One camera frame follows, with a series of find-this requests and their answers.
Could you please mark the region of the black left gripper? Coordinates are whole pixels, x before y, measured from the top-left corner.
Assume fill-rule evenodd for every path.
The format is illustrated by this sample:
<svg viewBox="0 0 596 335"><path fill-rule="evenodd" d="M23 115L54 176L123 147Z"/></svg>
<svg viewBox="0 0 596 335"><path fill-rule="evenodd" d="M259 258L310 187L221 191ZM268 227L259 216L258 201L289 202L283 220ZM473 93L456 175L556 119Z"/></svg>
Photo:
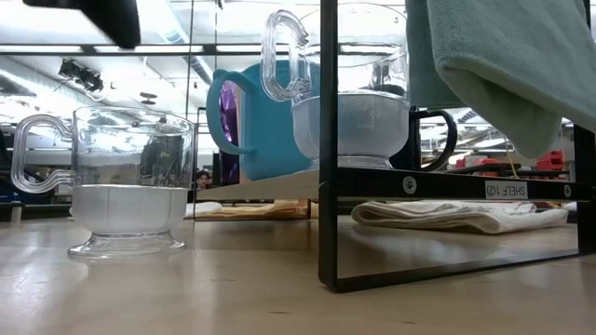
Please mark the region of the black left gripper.
<svg viewBox="0 0 596 335"><path fill-rule="evenodd" d="M80 8L118 47L133 49L141 43L136 0L22 0L30 7Z"/></svg>

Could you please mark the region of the clear plastic cup with handle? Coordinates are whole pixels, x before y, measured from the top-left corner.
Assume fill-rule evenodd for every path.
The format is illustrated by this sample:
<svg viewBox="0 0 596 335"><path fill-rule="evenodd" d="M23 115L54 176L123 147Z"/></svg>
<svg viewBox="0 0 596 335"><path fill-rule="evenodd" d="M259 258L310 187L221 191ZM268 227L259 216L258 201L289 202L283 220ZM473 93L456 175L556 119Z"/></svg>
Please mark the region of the clear plastic cup with handle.
<svg viewBox="0 0 596 335"><path fill-rule="evenodd" d="M39 125L54 127L71 143L71 167L31 183L24 175L27 135ZM69 256L133 258L183 248L171 230L185 216L195 155L196 127L187 119L131 107L82 107L71 123L48 114L23 118L10 179L31 194L71 186L72 216L90 237L69 248Z"/></svg>
<svg viewBox="0 0 596 335"><path fill-rule="evenodd" d="M408 139L406 18L370 3L338 6L338 164L389 168ZM262 37L261 83L270 99L291 105L293 137L319 166L320 13L298 18L280 9Z"/></svg>

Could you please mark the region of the blue plastic mug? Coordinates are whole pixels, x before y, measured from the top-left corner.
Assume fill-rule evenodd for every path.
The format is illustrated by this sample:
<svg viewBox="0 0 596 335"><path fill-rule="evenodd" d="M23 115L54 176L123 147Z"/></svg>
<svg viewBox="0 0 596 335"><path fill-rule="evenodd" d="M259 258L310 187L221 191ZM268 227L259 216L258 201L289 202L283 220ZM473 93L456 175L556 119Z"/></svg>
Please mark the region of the blue plastic mug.
<svg viewBox="0 0 596 335"><path fill-rule="evenodd" d="M228 82L240 89L237 144L226 137L221 119L222 89ZM213 141L221 152L239 157L239 167L251 181L293 174L310 165L293 137L291 104L268 97L258 63L242 72L218 69L213 73L206 116Z"/></svg>

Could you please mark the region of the long wooden board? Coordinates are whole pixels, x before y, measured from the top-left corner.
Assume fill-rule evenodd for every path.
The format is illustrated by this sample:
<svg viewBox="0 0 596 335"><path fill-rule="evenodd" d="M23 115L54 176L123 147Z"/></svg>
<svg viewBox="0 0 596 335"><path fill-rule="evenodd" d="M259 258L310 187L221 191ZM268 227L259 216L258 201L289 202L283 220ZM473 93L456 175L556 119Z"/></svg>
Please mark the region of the long wooden board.
<svg viewBox="0 0 596 335"><path fill-rule="evenodd" d="M467 261L397 272L341 277L338 275L339 201L354 200L486 200L487 187L514 185L515 180L409 170L338 167L338 0L322 0L320 33L322 42L322 95L320 123L321 163L318 171L304 171L266 180L224 186L204 191L199 199L316 199L319 203L318 279L336 293L380 288L417 281L463 275L542 261L555 261L596 254L596 198L588 168L596 168L592 158L593 136L584 128L579 136L589 141L580 155L579 181L524 181L529 199L576 201L576 250L542 252L534 256L507 256L483 261Z"/></svg>

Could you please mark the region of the black mug with handle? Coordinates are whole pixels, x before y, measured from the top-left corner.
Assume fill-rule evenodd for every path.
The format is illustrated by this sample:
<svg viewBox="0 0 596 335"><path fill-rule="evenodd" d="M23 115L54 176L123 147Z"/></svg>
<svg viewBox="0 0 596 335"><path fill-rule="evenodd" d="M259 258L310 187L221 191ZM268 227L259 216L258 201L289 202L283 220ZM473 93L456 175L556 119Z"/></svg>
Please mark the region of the black mug with handle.
<svg viewBox="0 0 596 335"><path fill-rule="evenodd" d="M420 120L430 117L441 117L447 126L447 137L445 148L442 153L423 167L422 148L420 136ZM436 171L448 164L449 158L454 153L457 143L457 125L453 117L444 110L419 111L416 106L411 105L408 112L408 138L403 148L389 158L391 166L395 169Z"/></svg>

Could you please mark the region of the black ceiling spotlight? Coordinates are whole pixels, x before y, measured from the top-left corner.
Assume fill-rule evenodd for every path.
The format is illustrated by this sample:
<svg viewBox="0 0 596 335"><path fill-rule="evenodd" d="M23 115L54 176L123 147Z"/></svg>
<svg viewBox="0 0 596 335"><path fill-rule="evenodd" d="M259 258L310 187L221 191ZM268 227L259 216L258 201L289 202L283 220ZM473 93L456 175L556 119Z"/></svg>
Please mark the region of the black ceiling spotlight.
<svg viewBox="0 0 596 335"><path fill-rule="evenodd" d="M103 90L101 74L77 64L74 60L64 59L58 74L67 81L73 81L82 86L85 91L97 93Z"/></svg>

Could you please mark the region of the yellow towel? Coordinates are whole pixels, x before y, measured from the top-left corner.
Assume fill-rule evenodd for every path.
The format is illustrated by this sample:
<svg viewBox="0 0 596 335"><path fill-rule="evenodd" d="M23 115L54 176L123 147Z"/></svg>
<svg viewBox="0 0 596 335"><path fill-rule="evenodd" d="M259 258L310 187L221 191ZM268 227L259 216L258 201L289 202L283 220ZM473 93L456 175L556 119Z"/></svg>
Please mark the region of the yellow towel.
<svg viewBox="0 0 596 335"><path fill-rule="evenodd" d="M275 200L272 204L258 206L225 207L194 219L200 220L300 220L317 219L318 204L308 200Z"/></svg>

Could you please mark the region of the light teal towel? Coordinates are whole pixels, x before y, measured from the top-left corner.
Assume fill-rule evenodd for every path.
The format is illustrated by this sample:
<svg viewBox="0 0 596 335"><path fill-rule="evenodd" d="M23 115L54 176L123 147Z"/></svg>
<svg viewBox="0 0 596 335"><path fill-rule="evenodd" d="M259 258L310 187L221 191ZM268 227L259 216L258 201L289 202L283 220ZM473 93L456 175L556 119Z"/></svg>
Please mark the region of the light teal towel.
<svg viewBox="0 0 596 335"><path fill-rule="evenodd" d="M405 0L409 100L469 107L528 158L561 122L596 132L596 42L582 0Z"/></svg>

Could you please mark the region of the flat red object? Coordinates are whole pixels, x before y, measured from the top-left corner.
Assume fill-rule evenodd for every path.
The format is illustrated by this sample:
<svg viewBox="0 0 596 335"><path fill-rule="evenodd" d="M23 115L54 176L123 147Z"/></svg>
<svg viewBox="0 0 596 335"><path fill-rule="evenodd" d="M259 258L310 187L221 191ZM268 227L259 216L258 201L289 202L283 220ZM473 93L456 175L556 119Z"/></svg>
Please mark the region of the flat red object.
<svg viewBox="0 0 596 335"><path fill-rule="evenodd" d="M481 166L485 164L497 164L498 160L494 158L489 158L488 156L476 156L476 155L469 155L462 159L458 159L455 163L456 169L461 168L471 168L475 166Z"/></svg>

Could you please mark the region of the white plaid towel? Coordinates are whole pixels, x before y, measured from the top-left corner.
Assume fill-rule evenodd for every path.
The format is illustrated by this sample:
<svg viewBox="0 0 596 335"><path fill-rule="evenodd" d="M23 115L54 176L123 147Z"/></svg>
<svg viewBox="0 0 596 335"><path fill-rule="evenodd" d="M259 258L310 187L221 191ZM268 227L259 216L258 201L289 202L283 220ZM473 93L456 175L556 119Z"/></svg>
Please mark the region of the white plaid towel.
<svg viewBox="0 0 596 335"><path fill-rule="evenodd" d="M501 235L564 225L568 211L539 211L531 202L371 201L355 206L351 216L371 227Z"/></svg>

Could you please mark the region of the red plastic bin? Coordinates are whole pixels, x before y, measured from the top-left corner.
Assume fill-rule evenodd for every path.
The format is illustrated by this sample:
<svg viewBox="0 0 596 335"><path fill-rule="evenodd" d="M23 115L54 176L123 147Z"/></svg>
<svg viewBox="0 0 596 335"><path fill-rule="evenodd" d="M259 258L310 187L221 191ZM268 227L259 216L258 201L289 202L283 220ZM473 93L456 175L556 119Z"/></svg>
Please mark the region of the red plastic bin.
<svg viewBox="0 0 596 335"><path fill-rule="evenodd" d="M547 152L536 160L536 169L541 171L563 171L564 152L562 150Z"/></svg>

